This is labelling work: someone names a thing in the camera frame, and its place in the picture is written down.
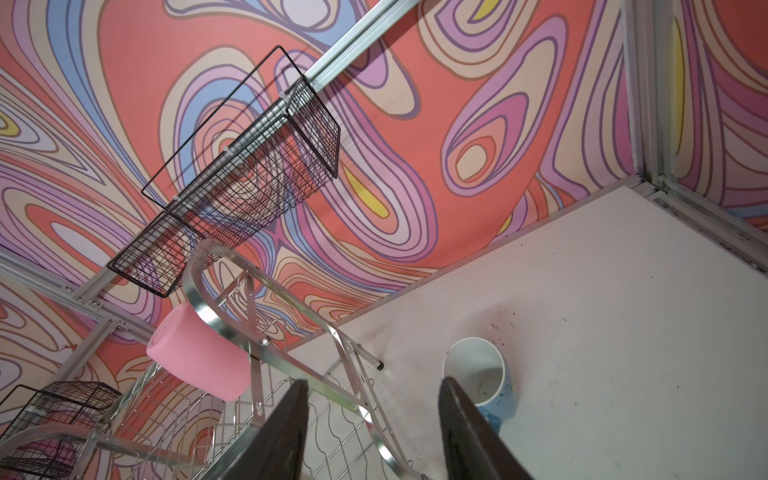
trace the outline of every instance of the dish rack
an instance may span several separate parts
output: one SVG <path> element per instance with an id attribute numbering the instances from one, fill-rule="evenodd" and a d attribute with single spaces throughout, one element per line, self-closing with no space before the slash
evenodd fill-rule
<path id="1" fill-rule="evenodd" d="M 273 57 L 276 53 L 282 56 Z M 257 75 L 257 80 L 254 74 L 265 64 L 272 67 L 273 79 L 261 84 L 263 76 Z M 193 180 L 174 191 L 170 203 L 158 201 L 161 196 L 152 183 L 163 172 L 167 174 L 172 161 L 179 168 L 193 166 L 183 165 L 180 153 L 185 161 L 198 162 L 202 155 L 198 150 L 211 148 L 211 138 L 216 137 L 203 131 L 203 139 L 198 140 L 198 132 L 249 80 L 247 88 L 255 99 L 245 111 L 257 110 L 270 95 L 277 100 Z M 258 84 L 261 90 L 253 91 L 251 84 Z M 155 295 L 167 297 L 178 288 L 200 241 L 213 238 L 235 248 L 336 178 L 340 135 L 339 124 L 309 81 L 277 45 L 144 185 L 141 193 L 162 210 L 107 267 Z M 180 175 L 171 179 L 172 184 L 182 181 Z"/>
<path id="2" fill-rule="evenodd" d="M 211 256 L 242 270 L 219 293 L 210 292 L 204 279 Z M 338 358 L 324 373 L 289 356 L 276 323 L 256 315 L 256 282 L 329 333 Z M 359 343 L 216 240 L 203 240 L 194 250 L 184 291 L 200 318 L 250 354 L 250 391 L 225 404 L 153 363 L 95 428 L 27 429 L 0 444 L 0 458 L 27 442 L 66 438 L 84 444 L 71 480 L 83 478 L 96 449 L 114 453 L 123 480 L 215 480 L 242 453 L 292 381 L 304 379 L 312 392 L 302 478 L 428 478 L 406 459 L 374 391 L 372 373 L 383 363 Z M 367 370 L 363 360 L 370 364 Z"/>

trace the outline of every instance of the mug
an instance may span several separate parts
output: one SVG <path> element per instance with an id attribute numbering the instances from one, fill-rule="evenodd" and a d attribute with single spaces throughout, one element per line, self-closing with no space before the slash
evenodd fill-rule
<path id="1" fill-rule="evenodd" d="M 442 376 L 453 377 L 498 434 L 502 421 L 518 409 L 509 364 L 493 343 L 470 336 L 454 343 L 442 362 Z"/>

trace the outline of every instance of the pink plastic cup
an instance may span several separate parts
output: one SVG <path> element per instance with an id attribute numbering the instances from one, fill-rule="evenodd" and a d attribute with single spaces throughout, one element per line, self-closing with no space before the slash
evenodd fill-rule
<path id="1" fill-rule="evenodd" d="M 210 328 L 189 302 L 177 305 L 155 330 L 147 355 L 168 372 L 225 402 L 250 385 L 250 359 Z"/>

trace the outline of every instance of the rack leg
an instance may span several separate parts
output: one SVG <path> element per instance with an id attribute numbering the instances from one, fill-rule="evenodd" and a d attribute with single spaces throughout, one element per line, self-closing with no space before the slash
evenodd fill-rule
<path id="1" fill-rule="evenodd" d="M 352 347 L 353 350 L 355 350 L 355 353 L 357 353 L 360 356 L 360 358 L 364 359 L 366 362 L 375 366 L 377 370 L 384 370 L 384 362 L 382 362 L 378 357 L 374 356 L 371 352 L 364 349 L 362 345 L 357 343 L 355 340 L 350 339 L 345 333 L 342 333 L 341 331 L 339 331 L 339 335 L 345 342 L 347 342 L 349 346 Z"/>

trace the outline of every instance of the pink cup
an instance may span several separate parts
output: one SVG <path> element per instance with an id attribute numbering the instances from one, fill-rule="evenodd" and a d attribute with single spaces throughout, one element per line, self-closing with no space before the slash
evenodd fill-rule
<path id="1" fill-rule="evenodd" d="M 166 315 L 147 345 L 147 355 L 179 380 L 225 402 L 250 385 L 248 352 L 210 328 L 189 302 Z"/>

